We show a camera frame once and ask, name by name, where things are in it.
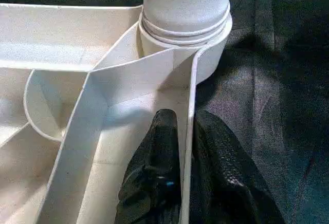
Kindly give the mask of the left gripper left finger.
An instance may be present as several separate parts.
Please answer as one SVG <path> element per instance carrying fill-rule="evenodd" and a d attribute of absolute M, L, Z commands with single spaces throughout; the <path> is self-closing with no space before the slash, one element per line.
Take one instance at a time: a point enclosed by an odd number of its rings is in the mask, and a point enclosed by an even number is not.
<path fill-rule="evenodd" d="M 134 152 L 118 194 L 115 223 L 178 223 L 181 206 L 176 113 L 160 109 Z"/>

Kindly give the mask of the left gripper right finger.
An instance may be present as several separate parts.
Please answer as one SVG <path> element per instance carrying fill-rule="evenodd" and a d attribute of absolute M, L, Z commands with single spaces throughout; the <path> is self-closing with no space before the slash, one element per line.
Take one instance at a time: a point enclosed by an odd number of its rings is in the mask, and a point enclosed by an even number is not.
<path fill-rule="evenodd" d="M 195 113 L 190 223 L 284 223 L 268 186 L 218 116 Z"/>

